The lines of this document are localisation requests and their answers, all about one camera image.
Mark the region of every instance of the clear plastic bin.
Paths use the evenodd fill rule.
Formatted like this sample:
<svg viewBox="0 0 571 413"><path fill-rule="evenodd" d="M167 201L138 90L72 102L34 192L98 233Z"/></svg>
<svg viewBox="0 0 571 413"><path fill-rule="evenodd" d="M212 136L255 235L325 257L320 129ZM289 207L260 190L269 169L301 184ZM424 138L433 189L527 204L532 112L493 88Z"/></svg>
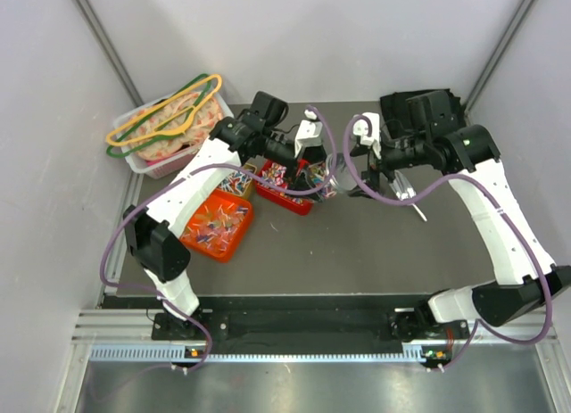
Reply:
<svg viewBox="0 0 571 413"><path fill-rule="evenodd" d="M143 110L143 109L148 108L152 105L155 105L161 99L169 98L170 96L171 95L164 96L163 98L160 98L160 99L157 99L155 101L152 101L151 103L147 103L145 105L142 105L142 106L136 108L135 110L132 110L126 114L123 114L122 116L119 116L112 123L113 129L119 128L120 126L127 123L128 120L135 113L139 112L140 110ZM227 116L234 117L234 113L228 108L228 105L224 102L222 97L219 94L215 94L214 97L218 101L220 108L222 109L222 112L224 113L224 117L227 117ZM125 152L128 152L130 150L130 147L129 147L129 145L125 145L125 146L121 147L120 149L125 153ZM130 155L126 156L125 160L127 161L131 170L133 172L135 172L136 174L144 174L144 175L148 175L151 178L156 179L156 178L165 177L165 176L167 176L167 175L169 175L169 174L171 174L177 170L183 169L194 158L196 153L197 153L197 150L195 150L191 147L183 148L179 152L174 153L169 158L163 159L162 161L159 161L159 162L155 163L154 165L149 165L146 160L141 159L139 156L137 156L136 153L131 153Z"/></svg>

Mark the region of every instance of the gray wall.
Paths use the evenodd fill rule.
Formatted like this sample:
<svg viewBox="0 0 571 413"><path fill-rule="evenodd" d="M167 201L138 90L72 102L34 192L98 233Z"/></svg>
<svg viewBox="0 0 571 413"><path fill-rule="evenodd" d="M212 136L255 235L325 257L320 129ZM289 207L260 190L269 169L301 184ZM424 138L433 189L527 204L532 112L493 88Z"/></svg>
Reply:
<svg viewBox="0 0 571 413"><path fill-rule="evenodd" d="M0 402L48 411L128 171L103 155L132 105L71 0L0 0Z"/></svg>
<svg viewBox="0 0 571 413"><path fill-rule="evenodd" d="M471 119L488 127L532 228L571 264L571 0L539 0ZM571 363L571 293L557 299L556 329Z"/></svg>
<svg viewBox="0 0 571 413"><path fill-rule="evenodd" d="M518 0L91 0L144 99L202 71L229 103L467 96Z"/></svg>

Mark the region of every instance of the small candy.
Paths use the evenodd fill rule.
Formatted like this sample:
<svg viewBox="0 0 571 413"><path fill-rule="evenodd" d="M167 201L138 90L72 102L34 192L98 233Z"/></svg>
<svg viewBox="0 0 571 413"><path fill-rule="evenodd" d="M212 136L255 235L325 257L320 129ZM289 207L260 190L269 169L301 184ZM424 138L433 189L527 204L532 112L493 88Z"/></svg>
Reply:
<svg viewBox="0 0 571 413"><path fill-rule="evenodd" d="M214 211L204 205L193 216L198 221L192 223L192 228L186 227L181 238L200 244L209 252L220 254L227 250L246 213L247 208L234 204L226 207L220 205Z"/></svg>
<svg viewBox="0 0 571 413"><path fill-rule="evenodd" d="M308 171L310 173L311 182L313 183L314 186L319 186L323 183L323 180L326 177L325 164L324 163L318 163L315 165L311 165L308 167ZM333 188L333 186L331 186L331 183L327 183L327 185L324 186L319 191L319 194L323 198L328 199L330 197L335 196L337 194L337 192Z"/></svg>
<svg viewBox="0 0 571 413"><path fill-rule="evenodd" d="M234 171L219 184L219 188L231 194L243 196L252 179L242 172Z"/></svg>
<svg viewBox="0 0 571 413"><path fill-rule="evenodd" d="M277 163L272 163L269 168L262 171L261 177L264 180L268 181L270 184L273 184L274 186L287 188L287 183L284 181L285 174L286 174L285 166L278 165ZM306 202L300 197L292 197L283 193L280 193L279 195L287 199L289 202L297 203L298 205L301 205Z"/></svg>

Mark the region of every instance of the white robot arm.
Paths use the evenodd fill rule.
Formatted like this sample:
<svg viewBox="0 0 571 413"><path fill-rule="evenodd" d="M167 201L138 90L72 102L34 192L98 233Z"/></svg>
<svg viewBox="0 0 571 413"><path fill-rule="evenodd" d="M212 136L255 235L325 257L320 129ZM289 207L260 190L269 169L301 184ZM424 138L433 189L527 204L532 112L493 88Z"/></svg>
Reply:
<svg viewBox="0 0 571 413"><path fill-rule="evenodd" d="M482 319L491 326L502 326L544 304L535 266L502 214L509 216L530 246L546 276L551 296L567 288L571 284L571 268L556 266L537 241L511 193L500 152L490 133L479 125L461 128L443 91L416 96L408 104L414 131L391 138L378 126L378 115L370 113L363 114L370 127L363 120L353 126L357 145L351 155L368 154L368 174L373 178L385 175L393 182L396 170L428 164L444 175L461 174L474 179L500 205L497 209L466 179L450 180L484 239L495 280L434 294L416 307L419 327L461 319ZM375 184L374 180L369 181L368 184Z"/></svg>
<svg viewBox="0 0 571 413"><path fill-rule="evenodd" d="M125 228L131 255L141 264L157 290L162 294L165 309L179 319L185 319L170 304L187 316L198 308L199 301L186 273L190 252L178 240L186 223L232 169L211 168L212 164L240 167L248 159L263 155L286 167L286 177L293 189L307 189L303 178L297 178L300 168L327 157L322 147L321 123L312 113L306 113L295 140L285 139L274 127L284 118L287 104L259 92L250 109L237 119L226 117L217 123L198 154L173 179L184 182L150 202L146 210ZM134 207L126 210L129 214Z"/></svg>

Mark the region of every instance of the plastic container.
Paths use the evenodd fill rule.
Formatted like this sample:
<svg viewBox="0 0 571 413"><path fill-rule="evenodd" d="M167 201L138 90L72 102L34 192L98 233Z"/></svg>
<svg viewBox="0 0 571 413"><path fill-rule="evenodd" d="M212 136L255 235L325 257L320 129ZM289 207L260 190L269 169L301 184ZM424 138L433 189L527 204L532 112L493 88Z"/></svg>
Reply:
<svg viewBox="0 0 571 413"><path fill-rule="evenodd" d="M248 201L214 190L186 223L180 242L225 263L234 255L252 220Z"/></svg>
<svg viewBox="0 0 571 413"><path fill-rule="evenodd" d="M332 163L333 154L329 154L326 159L326 175L331 172ZM357 183L353 179L351 172L347 167L343 153L338 153L335 157L335 174L331 177L329 184L338 194L349 193L357 186Z"/></svg>
<svg viewBox="0 0 571 413"><path fill-rule="evenodd" d="M161 99L168 97L170 97L170 95L166 95L163 98L142 105L136 108L135 110L123 114L122 116L119 116L112 123L113 129L116 129L127 123L128 120L140 110L148 108L154 105L155 103L158 103ZM234 117L234 113L228 108L228 105L224 102L224 100L222 100L222 97L219 94L215 94L214 97L218 101L220 108L224 113L224 117L227 116ZM128 145L125 145L120 149L125 153L130 150L130 147ZM158 161L153 165L149 165L148 161L141 159L139 156L137 156L136 153L131 153L130 155L126 156L125 160L127 161L131 170L136 174L144 174L148 175L151 178L156 179L156 178L165 177L171 174L172 172L183 169L194 158L196 153L197 151L191 147L183 148L179 152L174 153L169 158Z"/></svg>
<svg viewBox="0 0 571 413"><path fill-rule="evenodd" d="M261 173L268 169L274 162L273 161L266 161L264 166L261 168L260 172L258 172L258 176L261 177ZM266 199L272 201L273 203L277 203L284 208L295 212L299 215L307 215L311 208L313 207L313 202L302 200L301 203L297 203L292 201L290 198L286 196L282 196L281 193L277 192L276 190L272 190L271 188L267 188L262 184L256 181L256 192Z"/></svg>
<svg viewBox="0 0 571 413"><path fill-rule="evenodd" d="M258 168L251 163L246 163L242 168L249 170L254 174L256 173L256 170L258 170ZM221 192L233 194L247 201L253 191L253 182L250 177L247 177L242 173L236 174L236 172L232 172L232 174L224 178L224 181L222 181L216 188Z"/></svg>

